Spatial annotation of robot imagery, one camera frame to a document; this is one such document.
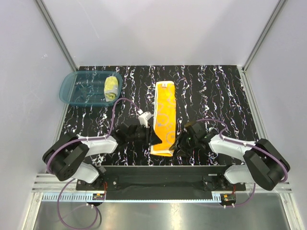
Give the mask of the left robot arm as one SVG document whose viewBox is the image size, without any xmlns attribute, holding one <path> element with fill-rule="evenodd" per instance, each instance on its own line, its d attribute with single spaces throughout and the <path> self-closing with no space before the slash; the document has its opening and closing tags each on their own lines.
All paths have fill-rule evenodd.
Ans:
<svg viewBox="0 0 307 230">
<path fill-rule="evenodd" d="M 130 142 L 145 146 L 161 144 L 162 140 L 156 135 L 151 125 L 126 125 L 122 123 L 108 138 L 77 137 L 67 133 L 60 138 L 42 157 L 49 173 L 59 181 L 70 178 L 87 183 L 97 190 L 103 186 L 103 170 L 84 162 L 86 157 L 115 152 L 119 147 L 125 147 Z"/>
</svg>

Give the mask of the orange connector box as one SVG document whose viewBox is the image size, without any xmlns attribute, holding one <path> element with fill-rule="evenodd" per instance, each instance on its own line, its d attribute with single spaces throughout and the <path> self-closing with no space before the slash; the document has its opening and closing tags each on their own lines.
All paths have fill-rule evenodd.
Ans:
<svg viewBox="0 0 307 230">
<path fill-rule="evenodd" d="M 227 204 L 236 203 L 236 194 L 224 194 L 222 195 L 222 202 Z"/>
<path fill-rule="evenodd" d="M 93 200 L 105 200 L 106 194 L 104 193 L 94 193 Z"/>
</svg>

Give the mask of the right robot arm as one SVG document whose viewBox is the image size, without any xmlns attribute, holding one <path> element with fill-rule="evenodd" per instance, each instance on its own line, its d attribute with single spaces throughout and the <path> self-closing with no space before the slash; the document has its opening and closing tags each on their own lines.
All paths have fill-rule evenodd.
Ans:
<svg viewBox="0 0 307 230">
<path fill-rule="evenodd" d="M 241 165 L 229 166 L 218 177 L 220 188 L 228 190 L 237 183 L 255 183 L 271 191 L 288 179 L 290 165 L 267 139 L 243 141 L 229 138 L 221 132 L 206 130 L 202 122 L 187 123 L 169 149 L 183 156 L 190 155 L 195 149 L 209 150 L 242 161 Z"/>
</svg>

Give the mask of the grey yellow frog towel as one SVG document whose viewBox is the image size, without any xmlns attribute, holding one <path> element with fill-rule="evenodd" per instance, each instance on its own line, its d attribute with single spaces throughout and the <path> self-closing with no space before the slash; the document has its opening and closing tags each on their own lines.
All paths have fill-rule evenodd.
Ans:
<svg viewBox="0 0 307 230">
<path fill-rule="evenodd" d="M 107 102 L 116 99 L 119 90 L 119 83 L 115 76 L 109 76 L 105 80 L 104 96 Z"/>
</svg>

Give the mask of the right orange connector box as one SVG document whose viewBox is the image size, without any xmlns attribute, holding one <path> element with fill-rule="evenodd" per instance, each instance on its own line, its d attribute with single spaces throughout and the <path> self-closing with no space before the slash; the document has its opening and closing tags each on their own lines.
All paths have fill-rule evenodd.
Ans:
<svg viewBox="0 0 307 230">
<path fill-rule="evenodd" d="M 222 195 L 222 202 L 227 204 L 236 203 L 236 194 L 224 194 Z"/>
</svg>

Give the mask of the aluminium frame rail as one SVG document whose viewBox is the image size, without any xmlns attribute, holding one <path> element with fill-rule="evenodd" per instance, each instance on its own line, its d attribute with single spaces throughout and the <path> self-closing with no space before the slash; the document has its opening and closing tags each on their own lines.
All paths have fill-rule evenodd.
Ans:
<svg viewBox="0 0 307 230">
<path fill-rule="evenodd" d="M 82 182 L 57 181 L 55 176 L 38 174 L 32 187 L 33 193 L 40 193 L 43 201 L 87 202 L 87 203 L 221 203 L 222 195 L 250 195 L 266 190 L 252 184 L 236 184 L 227 190 L 210 188 L 203 179 L 192 183 L 171 182 L 161 184 L 130 184 L 116 176 L 107 176 L 102 188 L 81 189 Z M 93 200 L 94 193 L 106 194 L 105 200 Z"/>
</svg>

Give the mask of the grey orange towel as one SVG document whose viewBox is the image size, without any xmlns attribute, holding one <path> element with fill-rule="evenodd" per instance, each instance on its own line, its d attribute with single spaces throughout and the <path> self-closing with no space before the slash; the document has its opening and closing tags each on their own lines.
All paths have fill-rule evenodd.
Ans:
<svg viewBox="0 0 307 230">
<path fill-rule="evenodd" d="M 162 143 L 151 146 L 155 156 L 172 157 L 170 149 L 176 140 L 176 96 L 172 81 L 159 81 L 155 85 L 153 128 Z"/>
</svg>

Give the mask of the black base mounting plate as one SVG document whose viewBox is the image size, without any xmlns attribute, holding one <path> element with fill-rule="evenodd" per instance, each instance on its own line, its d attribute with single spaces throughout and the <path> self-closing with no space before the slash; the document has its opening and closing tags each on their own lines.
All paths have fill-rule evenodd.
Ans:
<svg viewBox="0 0 307 230">
<path fill-rule="evenodd" d="M 227 190 L 229 184 L 223 174 L 226 166 L 105 166 L 102 181 L 96 184 L 82 182 L 81 189 L 97 190 L 102 188 L 107 176 L 113 175 L 130 184 L 192 183 L 201 179 L 210 184 L 210 188 Z"/>
</svg>

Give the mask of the left orange connector box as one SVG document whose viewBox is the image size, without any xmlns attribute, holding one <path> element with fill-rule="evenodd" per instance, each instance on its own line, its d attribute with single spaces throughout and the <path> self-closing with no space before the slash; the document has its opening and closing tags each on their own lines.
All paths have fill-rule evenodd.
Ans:
<svg viewBox="0 0 307 230">
<path fill-rule="evenodd" d="M 106 194 L 104 193 L 94 193 L 93 200 L 105 200 Z"/>
</svg>

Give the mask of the blue transparent plastic container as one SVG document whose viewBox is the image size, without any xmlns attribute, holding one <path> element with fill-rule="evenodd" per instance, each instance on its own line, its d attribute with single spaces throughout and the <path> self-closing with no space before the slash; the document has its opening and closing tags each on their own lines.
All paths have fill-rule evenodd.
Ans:
<svg viewBox="0 0 307 230">
<path fill-rule="evenodd" d="M 105 80 L 115 76 L 119 83 L 115 100 L 107 102 L 104 96 Z M 109 107 L 120 97 L 123 78 L 113 71 L 77 71 L 67 75 L 61 85 L 59 98 L 62 102 L 79 107 Z"/>
</svg>

